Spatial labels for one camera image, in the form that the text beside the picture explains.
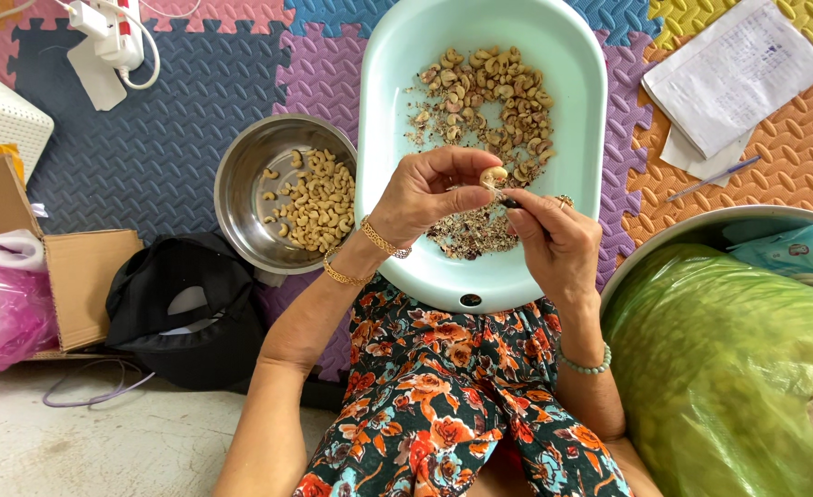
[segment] pen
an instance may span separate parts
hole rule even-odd
[[[698,188],[700,188],[701,186],[710,185],[710,183],[712,183],[712,182],[714,182],[714,181],[716,181],[718,179],[722,179],[722,178],[724,178],[724,177],[726,177],[726,176],[728,176],[730,174],[737,173],[738,171],[740,171],[744,167],[749,167],[749,166],[751,166],[753,164],[756,164],[756,161],[758,161],[761,158],[762,158],[762,156],[755,156],[753,158],[746,159],[742,163],[732,165],[732,167],[726,169],[725,171],[721,172],[720,174],[717,174],[715,176],[711,176],[711,177],[709,177],[707,179],[704,179],[703,181],[701,181],[697,185],[691,185],[688,188],[686,188],[685,190],[683,190],[681,192],[677,192],[677,193],[671,195],[669,198],[666,199],[666,202],[673,202],[677,198],[679,198],[681,196],[688,195],[691,192],[693,192],[693,191],[697,190]]]

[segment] concrete floor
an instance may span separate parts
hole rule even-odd
[[[81,362],[24,363],[0,373],[0,496],[206,496],[245,397],[195,393],[152,378],[91,407],[52,409],[41,397]],[[117,385],[116,364],[67,382],[53,401],[82,401]],[[136,373],[129,373],[130,383]],[[335,415],[302,409],[311,455]]]

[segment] light blue plastic basin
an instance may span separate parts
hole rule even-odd
[[[422,87],[416,74],[447,48],[463,55],[480,47],[517,46],[523,62],[544,71],[544,86],[556,104],[550,110],[557,155],[529,188],[539,195],[568,195],[580,212],[600,211],[606,71],[602,50],[584,20],[561,0],[401,0],[381,19],[363,60],[355,212],[372,211],[399,160],[416,151],[404,137],[417,113]],[[426,145],[425,150],[433,145]],[[412,254],[390,258],[379,269],[391,283],[442,311],[488,313],[538,299],[542,290],[529,275],[523,248],[449,259],[422,236]],[[478,295],[479,305],[461,302]]]

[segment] woman's left hand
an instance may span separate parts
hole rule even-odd
[[[421,234],[449,214],[478,209],[492,201],[479,185],[484,169],[502,165],[483,150],[447,146],[405,156],[369,217],[379,236],[398,249],[415,243]],[[453,185],[461,186],[447,191]]]

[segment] woman's hand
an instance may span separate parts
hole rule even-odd
[[[369,224],[398,249],[449,214],[478,209],[492,201],[479,184],[479,174],[501,160],[483,150],[447,146],[405,156],[370,214]],[[461,186],[446,191],[453,185]]]
[[[561,308],[599,311],[596,264],[602,228],[599,223],[553,197],[539,197],[521,189],[503,193],[523,206],[508,209],[511,229],[523,241],[525,263],[532,277]]]

